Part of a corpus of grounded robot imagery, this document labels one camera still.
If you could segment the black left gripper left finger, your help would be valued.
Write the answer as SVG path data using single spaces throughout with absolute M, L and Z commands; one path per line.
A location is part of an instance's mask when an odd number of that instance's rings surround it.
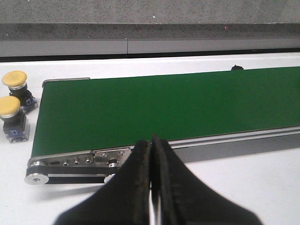
M 150 143 L 138 141 L 119 171 L 95 194 L 58 216 L 57 225 L 148 225 Z

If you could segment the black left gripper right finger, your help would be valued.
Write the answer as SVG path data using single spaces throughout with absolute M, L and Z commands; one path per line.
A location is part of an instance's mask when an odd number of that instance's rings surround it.
M 152 137 L 151 182 L 163 225 L 260 225 L 251 211 L 224 198 L 199 180 L 171 149 Z

